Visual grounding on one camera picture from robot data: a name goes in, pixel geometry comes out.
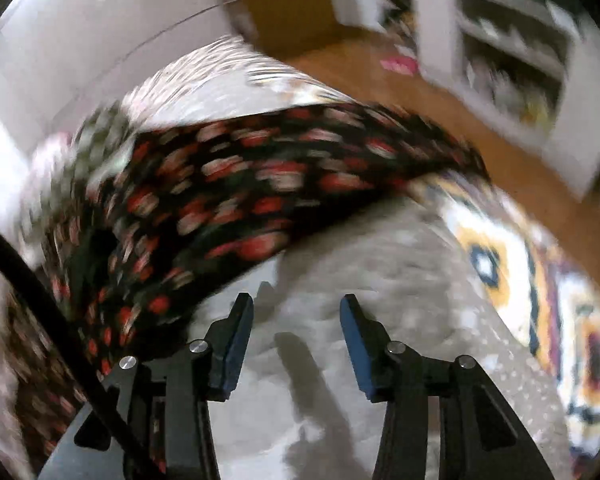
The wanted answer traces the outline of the black red floral dress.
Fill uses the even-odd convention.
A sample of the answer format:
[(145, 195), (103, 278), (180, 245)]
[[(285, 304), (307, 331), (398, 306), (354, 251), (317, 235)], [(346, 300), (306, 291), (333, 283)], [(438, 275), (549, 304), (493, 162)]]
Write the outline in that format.
[(103, 378), (126, 354), (159, 357), (136, 350), (144, 330), (181, 330), (257, 264), (445, 170), (486, 174), (432, 122), (357, 102), (132, 128), (44, 235), (47, 286)]

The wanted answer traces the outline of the beige polka dot quilt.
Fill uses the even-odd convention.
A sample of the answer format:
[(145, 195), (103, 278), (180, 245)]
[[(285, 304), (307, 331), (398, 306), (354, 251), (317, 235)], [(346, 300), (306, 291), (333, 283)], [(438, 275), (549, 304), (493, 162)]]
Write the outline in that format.
[(227, 479), (366, 479), (384, 409), (356, 384), (339, 323), (352, 292), (393, 338), (426, 356), (474, 356), (557, 479), (571, 474), (553, 379), (509, 333), (434, 208), (392, 198), (260, 264), (204, 300), (181, 330), (148, 328), (136, 350), (161, 356), (201, 335), (238, 292), (254, 325), (236, 392), (211, 409)]

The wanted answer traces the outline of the orange geometric pattern blanket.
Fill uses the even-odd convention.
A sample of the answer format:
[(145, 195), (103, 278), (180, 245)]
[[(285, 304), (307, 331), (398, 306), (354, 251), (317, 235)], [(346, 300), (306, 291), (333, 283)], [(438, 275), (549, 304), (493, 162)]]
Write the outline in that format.
[(600, 454), (600, 290), (556, 238), (497, 186), (456, 172), (408, 187), (468, 255), (507, 329), (552, 378), (572, 478)]

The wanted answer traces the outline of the olive white dotted pillow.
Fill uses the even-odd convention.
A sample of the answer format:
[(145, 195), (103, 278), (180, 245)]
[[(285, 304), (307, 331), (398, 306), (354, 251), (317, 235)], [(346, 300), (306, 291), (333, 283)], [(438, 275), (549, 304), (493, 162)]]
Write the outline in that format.
[(62, 216), (86, 201), (98, 170), (120, 150), (131, 132), (125, 107), (112, 102), (96, 108), (72, 136), (57, 133), (38, 146), (15, 220), (17, 248), (26, 263), (42, 259), (44, 235)]

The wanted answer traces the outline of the pink cloth on floor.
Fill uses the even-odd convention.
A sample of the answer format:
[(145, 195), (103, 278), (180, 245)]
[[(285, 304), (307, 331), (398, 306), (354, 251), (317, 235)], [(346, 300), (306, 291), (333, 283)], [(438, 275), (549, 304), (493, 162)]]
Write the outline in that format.
[(382, 58), (380, 65), (384, 70), (405, 76), (416, 76), (419, 74), (419, 65), (416, 58), (407, 55), (395, 55)]

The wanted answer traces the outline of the white shelving unit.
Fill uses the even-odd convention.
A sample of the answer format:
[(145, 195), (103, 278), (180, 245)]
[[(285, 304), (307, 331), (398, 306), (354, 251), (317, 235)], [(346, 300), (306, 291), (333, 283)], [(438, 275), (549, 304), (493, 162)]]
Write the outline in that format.
[(419, 69), (579, 198), (600, 174), (600, 29), (553, 1), (412, 0)]

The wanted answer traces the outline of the white wardrobe doors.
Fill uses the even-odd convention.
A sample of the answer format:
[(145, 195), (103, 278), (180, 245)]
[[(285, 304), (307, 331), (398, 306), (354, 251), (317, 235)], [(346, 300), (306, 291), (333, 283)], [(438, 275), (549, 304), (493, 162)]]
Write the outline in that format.
[(252, 34), (242, 0), (0, 0), (0, 157), (229, 34)]

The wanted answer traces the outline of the brown wooden door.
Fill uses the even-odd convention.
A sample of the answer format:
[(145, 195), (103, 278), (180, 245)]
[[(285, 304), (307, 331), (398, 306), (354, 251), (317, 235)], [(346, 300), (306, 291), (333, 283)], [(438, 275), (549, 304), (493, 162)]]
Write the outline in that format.
[(242, 0), (263, 52), (296, 55), (336, 40), (343, 27), (336, 19), (332, 0)]

